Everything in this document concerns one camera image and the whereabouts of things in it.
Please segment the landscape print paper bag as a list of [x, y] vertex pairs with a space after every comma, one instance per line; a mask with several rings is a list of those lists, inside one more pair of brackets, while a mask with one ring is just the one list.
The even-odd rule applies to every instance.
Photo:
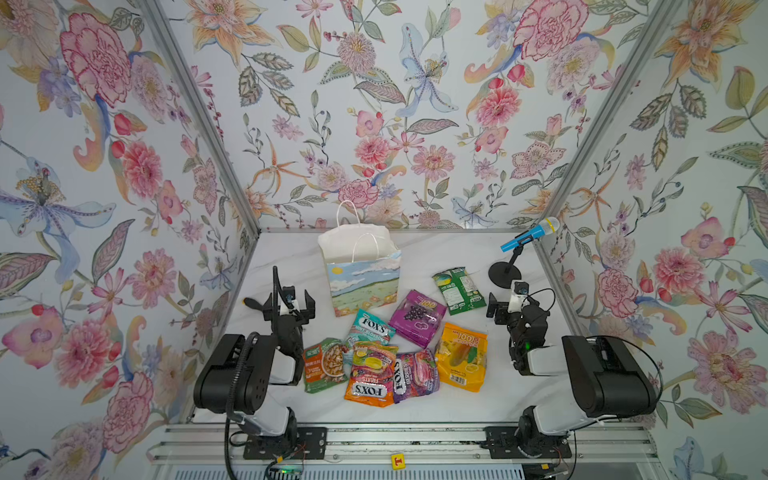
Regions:
[[318, 237], [331, 305], [337, 317], [394, 304], [398, 299], [401, 250], [384, 226], [355, 216]]

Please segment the yellow mango snack packet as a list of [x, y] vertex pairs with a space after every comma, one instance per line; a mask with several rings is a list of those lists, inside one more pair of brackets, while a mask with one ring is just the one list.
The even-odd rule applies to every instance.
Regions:
[[487, 351], [486, 334], [446, 323], [435, 350], [440, 380], [478, 393], [485, 382]]

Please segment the purple grape snack packet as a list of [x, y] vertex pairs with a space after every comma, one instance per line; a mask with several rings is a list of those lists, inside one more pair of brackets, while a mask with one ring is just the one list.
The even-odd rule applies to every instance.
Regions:
[[446, 313], [445, 305], [417, 290], [411, 290], [388, 324], [398, 335], [425, 349], [437, 333]]

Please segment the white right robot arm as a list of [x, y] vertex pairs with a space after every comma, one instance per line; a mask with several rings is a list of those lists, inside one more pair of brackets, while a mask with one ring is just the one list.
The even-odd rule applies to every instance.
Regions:
[[631, 350], [612, 335], [566, 335], [546, 342], [550, 312], [530, 295], [488, 299], [486, 316], [507, 328], [509, 355], [523, 376], [553, 377], [558, 389], [523, 410], [515, 427], [487, 427], [483, 447], [493, 459], [569, 458], [575, 432], [611, 419], [652, 413], [662, 388], [654, 385]]

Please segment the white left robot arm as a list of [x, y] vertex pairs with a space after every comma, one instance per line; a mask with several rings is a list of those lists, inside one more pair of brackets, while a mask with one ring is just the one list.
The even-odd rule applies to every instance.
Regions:
[[247, 459], [286, 459], [307, 447], [294, 411], [273, 398], [272, 386], [296, 386], [304, 371], [303, 328], [315, 317], [309, 293], [299, 301], [293, 286], [283, 286], [272, 268], [272, 293], [263, 303], [243, 300], [263, 315], [268, 334], [221, 337], [194, 389], [199, 410], [225, 419], [225, 447], [238, 445]]

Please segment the green orange snack packet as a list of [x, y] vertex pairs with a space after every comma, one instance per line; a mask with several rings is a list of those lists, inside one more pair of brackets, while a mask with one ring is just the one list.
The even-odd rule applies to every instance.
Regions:
[[326, 338], [304, 351], [304, 388], [315, 394], [348, 381], [345, 347], [339, 339]]

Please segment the blue toy microphone on stand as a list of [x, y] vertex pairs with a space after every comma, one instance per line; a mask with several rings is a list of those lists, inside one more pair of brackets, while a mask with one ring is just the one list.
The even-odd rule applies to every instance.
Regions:
[[526, 245], [544, 236], [556, 233], [561, 229], [561, 222], [556, 217], [546, 217], [534, 227], [518, 234], [512, 240], [501, 246], [503, 253], [511, 253], [511, 258], [491, 265], [488, 276], [491, 282], [500, 288], [510, 289], [515, 281], [522, 279], [522, 273], [516, 266], [516, 261], [523, 253]]

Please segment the teal Fox's candy packet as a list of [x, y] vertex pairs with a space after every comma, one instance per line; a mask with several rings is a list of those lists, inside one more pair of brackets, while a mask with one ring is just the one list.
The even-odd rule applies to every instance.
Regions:
[[388, 345], [395, 336], [396, 329], [379, 317], [358, 310], [355, 320], [343, 342], [343, 360], [345, 365], [351, 365], [354, 346], [359, 342], [378, 342]]

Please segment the orange Fox's fruits packet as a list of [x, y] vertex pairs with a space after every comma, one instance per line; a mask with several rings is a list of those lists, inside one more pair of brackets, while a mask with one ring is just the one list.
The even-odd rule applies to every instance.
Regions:
[[394, 404], [394, 367], [398, 347], [362, 341], [352, 350], [352, 368], [344, 399], [385, 408]]

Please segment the purple Fox's candy packet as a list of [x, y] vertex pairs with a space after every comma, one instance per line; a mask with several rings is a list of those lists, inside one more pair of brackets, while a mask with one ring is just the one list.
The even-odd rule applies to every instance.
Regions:
[[429, 350], [398, 354], [393, 375], [394, 402], [436, 393], [440, 378], [433, 354]]

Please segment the yellow tag with letter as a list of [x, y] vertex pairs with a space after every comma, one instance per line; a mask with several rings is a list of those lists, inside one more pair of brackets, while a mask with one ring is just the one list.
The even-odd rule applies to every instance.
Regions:
[[390, 457], [391, 468], [393, 471], [401, 471], [406, 468], [405, 455], [402, 453], [392, 454]]

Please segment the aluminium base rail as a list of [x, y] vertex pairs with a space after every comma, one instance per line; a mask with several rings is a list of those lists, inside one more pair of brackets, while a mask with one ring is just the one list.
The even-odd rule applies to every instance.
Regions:
[[[306, 423], [313, 429], [297, 440], [296, 461], [342, 466], [390, 466], [393, 455], [404, 454], [412, 464], [541, 463], [565, 460], [584, 463], [659, 463], [650, 434], [639, 424], [607, 422], [570, 434], [567, 446], [553, 453], [521, 454], [511, 445], [511, 423]], [[222, 464], [223, 424], [184, 424], [161, 429], [161, 439], [150, 447], [150, 464]]]

